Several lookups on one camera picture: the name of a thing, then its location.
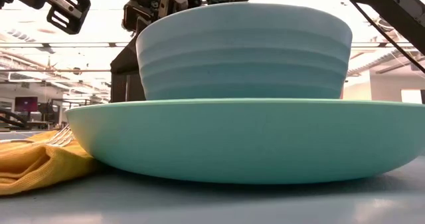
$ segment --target stacked dishes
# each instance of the stacked dishes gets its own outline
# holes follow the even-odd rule
[[[137,39],[149,101],[67,112],[83,148],[116,168],[219,183],[367,177],[423,150],[425,109],[339,100],[351,30],[305,7],[183,11]]]

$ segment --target computer monitor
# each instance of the computer monitor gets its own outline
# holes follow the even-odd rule
[[[15,111],[16,112],[36,112],[39,110],[37,97],[16,97]]]

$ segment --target yellow cloth napkin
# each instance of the yellow cloth napkin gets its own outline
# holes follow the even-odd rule
[[[55,133],[45,132],[28,139],[45,140]],[[63,148],[26,143],[0,144],[0,195],[47,187],[88,175],[100,167],[76,140]]]

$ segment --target fork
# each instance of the fork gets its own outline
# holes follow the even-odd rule
[[[49,145],[53,147],[65,147],[74,139],[74,134],[67,124],[61,131],[57,132],[53,137],[48,140],[42,141],[30,141],[30,140],[1,140],[0,144],[9,143],[9,142],[26,142],[31,145]]]

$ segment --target table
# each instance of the table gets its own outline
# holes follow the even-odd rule
[[[172,181],[118,170],[0,198],[0,223],[425,223],[425,156],[392,172],[313,185]]]

